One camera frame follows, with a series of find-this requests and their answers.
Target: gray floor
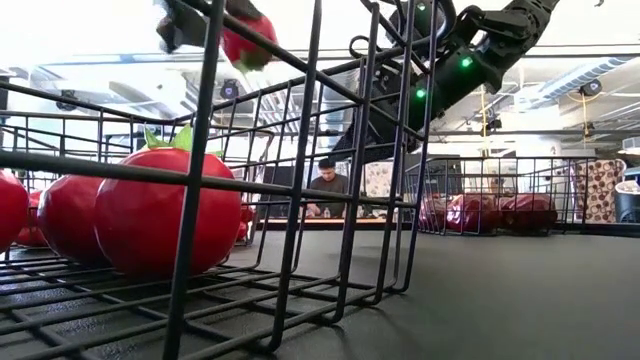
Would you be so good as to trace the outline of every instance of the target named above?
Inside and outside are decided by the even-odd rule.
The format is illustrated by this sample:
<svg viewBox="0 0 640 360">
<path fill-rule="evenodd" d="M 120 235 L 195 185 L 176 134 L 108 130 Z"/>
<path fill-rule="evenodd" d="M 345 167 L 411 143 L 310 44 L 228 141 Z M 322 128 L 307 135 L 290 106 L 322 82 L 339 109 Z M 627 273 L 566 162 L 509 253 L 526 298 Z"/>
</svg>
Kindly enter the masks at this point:
<svg viewBox="0 0 640 360">
<path fill-rule="evenodd" d="M 282 237 L 282 233 L 269 234 L 267 267 L 278 267 Z M 360 232 L 356 237 L 352 265 L 355 281 L 371 282 L 375 278 L 381 238 L 380 232 Z M 333 274 L 339 246 L 337 232 L 307 232 L 299 271 Z M 251 263 L 256 249 L 238 249 L 234 262 Z M 640 239 L 420 235 L 414 277 L 405 295 L 389 297 L 375 309 L 353 311 L 335 328 L 297 327 L 286 333 L 284 343 L 271 358 L 638 359 L 638 259 Z M 0 302 L 24 300 L 23 296 Z M 86 305 L 48 308 L 46 312 L 70 311 L 78 306 Z M 254 330 L 251 325 L 264 327 L 269 320 L 266 315 L 239 312 L 207 321 L 250 332 Z M 110 316 L 52 328 L 63 336 L 92 336 L 111 331 L 107 324 L 131 326 L 137 321 L 123 313 L 118 319 Z M 159 338 L 112 344 L 94 351 L 112 359 L 159 359 L 161 334 L 156 335 Z M 25 340 L 24 334 L 22 338 L 18 334 L 10 336 L 13 338 L 0 340 L 3 360 L 19 358 L 37 348 Z M 200 346 L 196 340 L 183 340 L 185 353 Z M 262 357 L 232 353 L 224 358 Z"/>
</svg>

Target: led light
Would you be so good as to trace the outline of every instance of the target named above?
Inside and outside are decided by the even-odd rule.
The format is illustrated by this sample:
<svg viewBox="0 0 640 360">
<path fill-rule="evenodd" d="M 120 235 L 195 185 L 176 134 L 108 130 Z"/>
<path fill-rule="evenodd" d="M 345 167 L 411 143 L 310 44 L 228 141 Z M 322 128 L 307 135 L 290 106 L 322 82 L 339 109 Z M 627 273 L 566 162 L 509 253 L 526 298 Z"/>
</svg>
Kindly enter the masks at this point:
<svg viewBox="0 0 640 360">
<path fill-rule="evenodd" d="M 471 58 L 464 58 L 462 59 L 462 61 L 460 62 L 460 66 L 462 67 L 469 67 L 469 65 L 473 64 L 473 60 L 471 60 Z"/>
</svg>

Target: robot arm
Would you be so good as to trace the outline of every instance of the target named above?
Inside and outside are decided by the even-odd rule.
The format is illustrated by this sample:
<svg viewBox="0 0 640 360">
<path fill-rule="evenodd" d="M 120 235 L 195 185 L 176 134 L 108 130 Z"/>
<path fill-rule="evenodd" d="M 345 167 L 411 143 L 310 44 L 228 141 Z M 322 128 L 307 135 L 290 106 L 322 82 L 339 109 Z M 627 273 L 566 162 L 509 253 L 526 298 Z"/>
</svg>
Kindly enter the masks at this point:
<svg viewBox="0 0 640 360">
<path fill-rule="evenodd" d="M 483 84 L 491 93 L 498 92 L 502 87 L 504 74 L 534 47 L 542 36 L 558 1 L 513 0 L 500 11 L 482 11 L 476 6 L 464 9 L 458 15 L 451 33 L 441 39 L 438 44 L 440 50 L 434 72 L 431 118 L 444 116 L 445 110 Z M 431 0 L 417 1 L 416 6 L 420 10 L 430 8 Z M 398 15 L 394 13 L 391 16 L 392 20 L 394 16 Z M 416 24 L 420 23 L 425 23 L 425 21 L 416 21 Z M 486 35 L 472 48 L 471 40 L 479 31 L 484 31 Z M 423 28 L 414 31 L 414 40 L 419 40 L 419 38 L 415 38 L 416 36 L 426 37 L 429 34 L 425 33 Z M 424 58 L 424 51 L 418 50 L 417 53 Z M 373 98 L 400 91 L 399 72 L 383 69 L 379 73 L 382 75 L 374 79 Z M 412 76 L 407 125 L 415 131 L 420 130 L 424 125 L 425 102 L 427 100 L 426 82 L 424 74 Z M 398 113 L 398 103 L 399 99 L 396 96 L 378 102 L 376 105 L 393 115 Z M 374 112 L 371 113 L 368 120 L 367 142 L 369 144 L 394 142 L 395 129 L 393 124 Z M 336 144 L 334 151 L 352 147 L 352 127 L 353 123 Z M 408 151 L 413 151 L 418 146 L 417 142 L 410 142 Z M 367 150 L 364 161 L 370 163 L 389 158 L 392 155 L 392 146 Z M 334 155 L 331 158 L 342 160 L 349 156 Z"/>
</svg>

